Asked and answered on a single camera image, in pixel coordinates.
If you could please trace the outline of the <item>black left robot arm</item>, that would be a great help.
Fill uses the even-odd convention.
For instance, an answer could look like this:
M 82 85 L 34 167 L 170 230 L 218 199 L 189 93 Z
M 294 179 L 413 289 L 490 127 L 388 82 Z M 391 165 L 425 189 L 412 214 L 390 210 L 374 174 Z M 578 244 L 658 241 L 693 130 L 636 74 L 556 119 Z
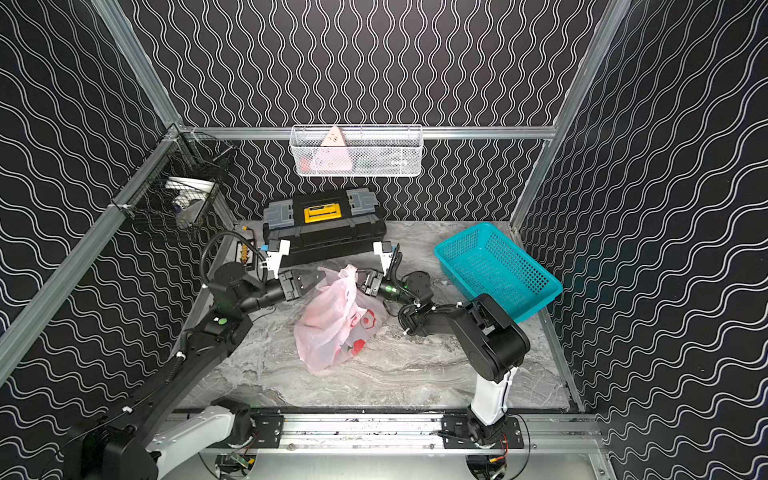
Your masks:
M 253 326 L 251 314 L 295 301 L 322 282 L 319 270 L 280 269 L 278 250 L 230 237 L 254 254 L 250 264 L 224 263 L 200 270 L 213 303 L 184 330 L 176 353 L 127 398 L 74 426 L 54 453 L 65 479 L 162 479 L 208 446 L 248 446 L 255 438 L 249 407 L 224 402 L 166 432 L 167 416 L 214 367 L 227 359 Z

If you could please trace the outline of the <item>pink plastic bag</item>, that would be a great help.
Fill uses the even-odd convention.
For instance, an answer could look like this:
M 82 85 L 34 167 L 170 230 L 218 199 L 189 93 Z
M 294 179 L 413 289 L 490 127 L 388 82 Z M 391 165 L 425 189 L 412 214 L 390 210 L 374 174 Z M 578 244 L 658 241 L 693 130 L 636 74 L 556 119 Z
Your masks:
M 311 372 L 357 356 L 389 318 L 382 301 L 358 289 L 355 266 L 320 271 L 325 278 L 293 329 L 298 356 Z

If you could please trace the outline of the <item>teal plastic basket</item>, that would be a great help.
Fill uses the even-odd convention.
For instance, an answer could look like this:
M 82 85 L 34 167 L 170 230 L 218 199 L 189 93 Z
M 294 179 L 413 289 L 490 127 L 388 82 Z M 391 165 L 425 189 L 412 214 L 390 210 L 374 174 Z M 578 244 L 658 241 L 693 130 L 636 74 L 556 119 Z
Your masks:
M 537 314 L 563 291 L 553 274 L 491 223 L 442 241 L 434 255 L 467 299 L 488 294 L 516 323 Z

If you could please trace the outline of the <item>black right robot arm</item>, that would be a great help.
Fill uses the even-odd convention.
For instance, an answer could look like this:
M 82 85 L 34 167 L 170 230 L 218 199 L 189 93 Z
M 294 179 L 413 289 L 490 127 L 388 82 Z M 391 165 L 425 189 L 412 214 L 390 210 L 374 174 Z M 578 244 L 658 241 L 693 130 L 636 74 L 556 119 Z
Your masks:
M 502 436 L 511 386 L 530 351 L 530 340 L 488 294 L 464 303 L 436 303 L 430 275 L 413 271 L 399 277 L 401 260 L 402 254 L 394 251 L 384 269 L 360 269 L 357 288 L 369 297 L 399 304 L 396 318 L 405 334 L 455 337 L 476 373 L 475 391 L 465 431 L 443 431 L 440 435 L 488 445 Z

